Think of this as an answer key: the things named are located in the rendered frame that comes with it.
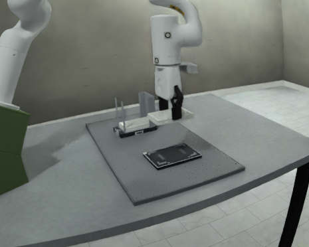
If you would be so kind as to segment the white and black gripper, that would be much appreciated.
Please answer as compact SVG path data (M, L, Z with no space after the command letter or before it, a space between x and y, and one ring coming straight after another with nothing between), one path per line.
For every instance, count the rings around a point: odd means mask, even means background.
M168 110L168 100L171 100L173 106L171 108L172 120L179 120L182 118L181 107L184 96L181 93L181 76L178 65L155 65L155 93L158 95L159 110ZM174 100L176 100L176 102L174 102Z

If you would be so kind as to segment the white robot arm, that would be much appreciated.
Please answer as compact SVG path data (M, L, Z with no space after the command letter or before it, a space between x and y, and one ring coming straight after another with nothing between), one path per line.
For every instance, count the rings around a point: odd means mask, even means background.
M179 24L178 16L172 14L150 17L154 64L175 66L179 63L179 70L197 73L197 65L181 61L180 55L180 48L200 46L203 42L195 7L188 0L149 1L176 10L186 20L186 24ZM11 104L17 82L33 39L49 22L51 5L47 0L7 0L7 4L19 22L0 37L0 106L19 110L19 106Z

